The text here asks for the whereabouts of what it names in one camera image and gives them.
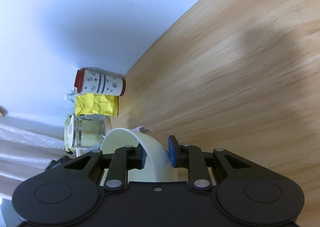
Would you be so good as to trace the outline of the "pale green bowl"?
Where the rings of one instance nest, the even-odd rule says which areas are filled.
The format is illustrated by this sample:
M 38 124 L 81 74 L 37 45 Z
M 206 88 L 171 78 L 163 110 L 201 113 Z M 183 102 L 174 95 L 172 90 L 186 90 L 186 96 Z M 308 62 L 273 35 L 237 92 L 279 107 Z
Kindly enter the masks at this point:
M 145 167 L 142 170 L 128 171 L 128 181 L 172 182 L 178 181 L 178 173 L 171 166 L 167 149 L 161 143 L 144 133 L 125 128 L 111 130 L 102 142 L 103 154 L 112 154 L 116 149 L 127 145 L 141 145 L 146 151 Z

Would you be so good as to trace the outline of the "clear plastic water bottle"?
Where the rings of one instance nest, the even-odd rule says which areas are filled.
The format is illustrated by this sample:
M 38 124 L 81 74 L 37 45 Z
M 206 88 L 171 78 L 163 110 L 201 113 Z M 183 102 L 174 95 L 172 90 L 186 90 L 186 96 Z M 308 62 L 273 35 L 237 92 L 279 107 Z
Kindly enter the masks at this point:
M 72 103 L 75 103 L 75 98 L 78 95 L 76 91 L 72 91 L 71 93 L 65 93 L 64 100 L 68 100 Z

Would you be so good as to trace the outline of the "glass pitcher white lid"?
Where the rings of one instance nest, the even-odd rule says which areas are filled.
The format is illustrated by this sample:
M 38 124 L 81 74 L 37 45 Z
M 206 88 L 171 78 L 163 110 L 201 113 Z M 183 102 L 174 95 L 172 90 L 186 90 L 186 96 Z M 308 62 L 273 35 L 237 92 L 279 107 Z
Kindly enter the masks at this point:
M 86 151 L 100 149 L 111 130 L 109 116 L 69 114 L 64 128 L 65 152 L 80 156 Z

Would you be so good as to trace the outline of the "red lidded patterned tumbler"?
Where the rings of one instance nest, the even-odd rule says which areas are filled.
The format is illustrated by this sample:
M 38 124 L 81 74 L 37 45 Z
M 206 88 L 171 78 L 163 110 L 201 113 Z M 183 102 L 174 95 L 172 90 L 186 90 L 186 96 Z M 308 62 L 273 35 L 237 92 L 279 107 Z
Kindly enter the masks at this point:
M 82 68 L 77 71 L 74 90 L 80 94 L 94 93 L 122 96 L 126 89 L 126 81 L 105 73 Z

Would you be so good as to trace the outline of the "grey pink cloth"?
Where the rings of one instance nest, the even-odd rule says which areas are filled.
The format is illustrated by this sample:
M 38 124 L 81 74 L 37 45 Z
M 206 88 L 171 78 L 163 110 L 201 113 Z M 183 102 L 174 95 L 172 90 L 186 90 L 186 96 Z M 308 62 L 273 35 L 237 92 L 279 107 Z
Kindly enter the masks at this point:
M 141 132 L 141 133 L 144 133 L 144 134 L 146 134 L 146 133 L 153 133 L 153 130 L 152 130 L 152 129 L 147 128 L 147 127 L 145 127 L 145 126 L 143 126 L 143 125 L 137 126 L 136 128 L 134 128 L 134 129 L 132 129 L 132 130 L 138 131 L 138 132 Z

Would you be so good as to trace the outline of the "yellow foil bag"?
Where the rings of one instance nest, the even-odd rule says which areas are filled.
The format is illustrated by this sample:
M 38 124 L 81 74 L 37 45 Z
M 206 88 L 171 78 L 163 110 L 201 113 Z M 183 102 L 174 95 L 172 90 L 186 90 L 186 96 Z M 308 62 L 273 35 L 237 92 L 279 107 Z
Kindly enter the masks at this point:
M 118 116 L 118 97 L 105 94 L 80 94 L 75 98 L 75 115 Z

